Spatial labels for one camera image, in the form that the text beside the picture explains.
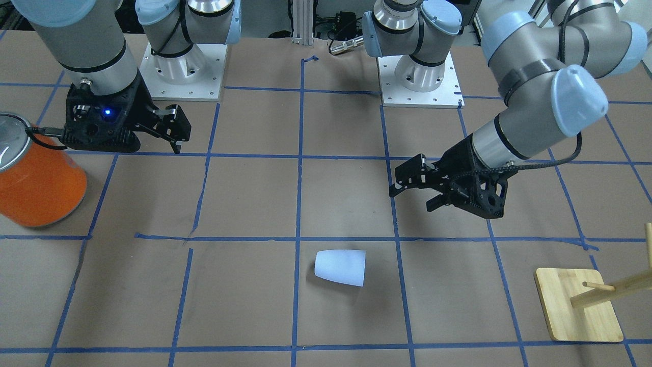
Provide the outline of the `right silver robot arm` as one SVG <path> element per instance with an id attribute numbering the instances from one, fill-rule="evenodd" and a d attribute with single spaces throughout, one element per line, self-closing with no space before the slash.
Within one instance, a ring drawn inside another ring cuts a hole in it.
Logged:
<path id="1" fill-rule="evenodd" d="M 191 137 L 177 103 L 154 104 L 176 88 L 187 98 L 217 98 L 222 70 L 216 47 L 238 43 L 240 1 L 137 1 L 149 42 L 147 62 L 129 51 L 115 12 L 119 1 L 13 1 L 72 84 L 62 128 L 28 127 L 31 142 L 48 149 L 133 153 L 137 132 L 170 143 L 174 153 Z"/>

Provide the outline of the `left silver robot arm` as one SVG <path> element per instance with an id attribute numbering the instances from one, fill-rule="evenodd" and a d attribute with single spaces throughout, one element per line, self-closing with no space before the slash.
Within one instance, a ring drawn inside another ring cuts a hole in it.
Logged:
<path id="1" fill-rule="evenodd" d="M 619 18 L 612 1 L 549 1 L 552 27 L 541 28 L 527 12 L 494 8 L 480 46 L 506 109 L 435 163 L 422 154 L 396 167 L 389 195 L 412 188 L 436 190 L 427 211 L 455 206 L 481 218 L 504 214 L 508 179 L 520 170 L 544 169 L 526 160 L 575 137 L 608 111 L 597 80 L 632 70 L 649 45 L 645 28 Z M 401 56 L 396 74 L 409 90 L 437 88 L 445 58 L 461 28 L 461 13 L 448 1 L 377 1 L 363 15 L 366 52 Z M 435 77 L 422 81 L 421 73 Z"/>

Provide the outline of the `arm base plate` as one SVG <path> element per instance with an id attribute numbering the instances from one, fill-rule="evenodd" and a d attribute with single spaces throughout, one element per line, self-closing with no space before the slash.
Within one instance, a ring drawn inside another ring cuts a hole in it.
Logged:
<path id="1" fill-rule="evenodd" d="M 196 44 L 182 56 L 163 58 L 147 44 L 140 72 L 153 100 L 219 102 L 228 49 Z"/>
<path id="2" fill-rule="evenodd" d="M 457 109 L 465 105 L 451 53 L 435 67 L 410 56 L 377 58 L 382 104 L 385 107 Z"/>

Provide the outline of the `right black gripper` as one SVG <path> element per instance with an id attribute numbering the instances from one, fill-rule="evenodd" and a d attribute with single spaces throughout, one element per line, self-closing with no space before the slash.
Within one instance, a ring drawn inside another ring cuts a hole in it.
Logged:
<path id="1" fill-rule="evenodd" d="M 192 126 L 179 104 L 156 109 L 140 73 L 123 91 L 95 95 L 89 86 L 72 84 L 67 93 L 66 119 L 60 142 L 71 149 L 136 152 L 135 132 L 153 128 L 175 155 L 191 137 Z"/>

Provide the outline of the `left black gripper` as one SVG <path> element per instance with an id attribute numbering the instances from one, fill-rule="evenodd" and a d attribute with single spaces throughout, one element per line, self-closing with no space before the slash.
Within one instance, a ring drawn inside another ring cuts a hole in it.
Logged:
<path id="1" fill-rule="evenodd" d="M 440 194 L 426 202 L 427 212 L 452 205 L 483 219 L 502 218 L 510 174 L 476 173 L 486 167 L 475 154 L 472 137 L 452 146 L 438 161 L 417 154 L 398 165 L 389 196 L 396 197 L 407 189 L 428 188 Z"/>

